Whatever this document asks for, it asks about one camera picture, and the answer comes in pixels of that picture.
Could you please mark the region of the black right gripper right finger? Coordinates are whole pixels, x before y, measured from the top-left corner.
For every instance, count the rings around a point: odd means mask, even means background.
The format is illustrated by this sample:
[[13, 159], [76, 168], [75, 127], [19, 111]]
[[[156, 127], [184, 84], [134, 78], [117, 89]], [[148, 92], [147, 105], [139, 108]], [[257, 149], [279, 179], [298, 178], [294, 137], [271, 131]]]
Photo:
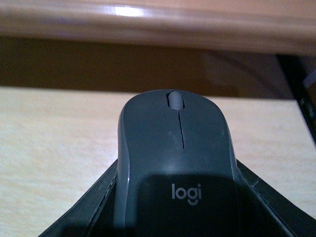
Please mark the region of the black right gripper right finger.
[[237, 161], [243, 237], [314, 237], [316, 220]]

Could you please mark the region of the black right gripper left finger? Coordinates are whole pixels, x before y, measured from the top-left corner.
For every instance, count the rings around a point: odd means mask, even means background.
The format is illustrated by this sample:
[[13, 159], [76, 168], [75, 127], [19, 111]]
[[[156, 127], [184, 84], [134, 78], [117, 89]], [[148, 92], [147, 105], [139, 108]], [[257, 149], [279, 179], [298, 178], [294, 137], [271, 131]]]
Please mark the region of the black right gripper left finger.
[[113, 237], [117, 162], [41, 237]]

